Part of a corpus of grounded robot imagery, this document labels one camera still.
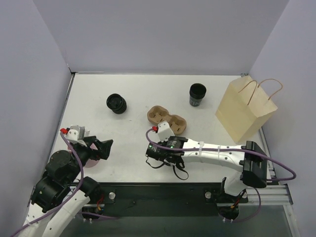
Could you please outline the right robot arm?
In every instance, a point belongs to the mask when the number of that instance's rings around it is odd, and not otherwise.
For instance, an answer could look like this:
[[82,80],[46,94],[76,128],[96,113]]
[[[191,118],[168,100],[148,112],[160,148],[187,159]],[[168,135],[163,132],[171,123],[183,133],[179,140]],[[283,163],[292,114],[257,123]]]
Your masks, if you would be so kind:
[[171,136],[165,141],[150,142],[146,156],[182,171],[189,162],[232,169],[233,174],[223,178],[219,189],[219,197],[224,201],[231,201],[247,187],[267,186],[267,161],[263,159],[266,154],[251,141],[244,146],[222,146]]

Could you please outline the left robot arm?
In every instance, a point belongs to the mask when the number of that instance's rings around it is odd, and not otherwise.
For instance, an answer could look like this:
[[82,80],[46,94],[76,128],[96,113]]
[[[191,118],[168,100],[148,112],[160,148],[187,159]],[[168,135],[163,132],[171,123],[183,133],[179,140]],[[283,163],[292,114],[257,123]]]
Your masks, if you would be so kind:
[[14,237],[58,237],[88,203],[96,202],[97,211],[87,215],[100,217],[106,196],[83,168],[89,160],[107,160],[113,140],[80,136],[74,130],[60,136],[68,148],[52,154],[32,192],[25,222]]

